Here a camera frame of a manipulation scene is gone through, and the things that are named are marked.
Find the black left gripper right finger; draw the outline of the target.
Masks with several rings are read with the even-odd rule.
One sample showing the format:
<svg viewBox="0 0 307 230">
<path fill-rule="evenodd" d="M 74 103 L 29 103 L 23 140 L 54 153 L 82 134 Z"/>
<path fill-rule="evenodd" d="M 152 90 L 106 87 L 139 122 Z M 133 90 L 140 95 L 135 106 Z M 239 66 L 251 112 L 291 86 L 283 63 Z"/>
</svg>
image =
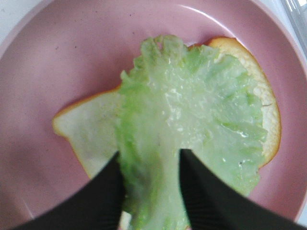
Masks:
<svg viewBox="0 0 307 230">
<path fill-rule="evenodd" d="M 181 149 L 179 183 L 193 230 L 302 230 L 240 195 L 212 173 L 190 149 Z"/>
</svg>

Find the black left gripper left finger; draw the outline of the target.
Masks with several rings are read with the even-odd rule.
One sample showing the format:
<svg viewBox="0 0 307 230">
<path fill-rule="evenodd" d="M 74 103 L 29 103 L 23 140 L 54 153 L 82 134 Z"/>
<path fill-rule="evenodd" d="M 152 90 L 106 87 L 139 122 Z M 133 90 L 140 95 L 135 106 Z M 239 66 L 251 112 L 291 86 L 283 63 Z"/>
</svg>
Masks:
<svg viewBox="0 0 307 230">
<path fill-rule="evenodd" d="M 117 230 L 125 197 L 119 153 L 72 197 L 18 230 Z"/>
</svg>

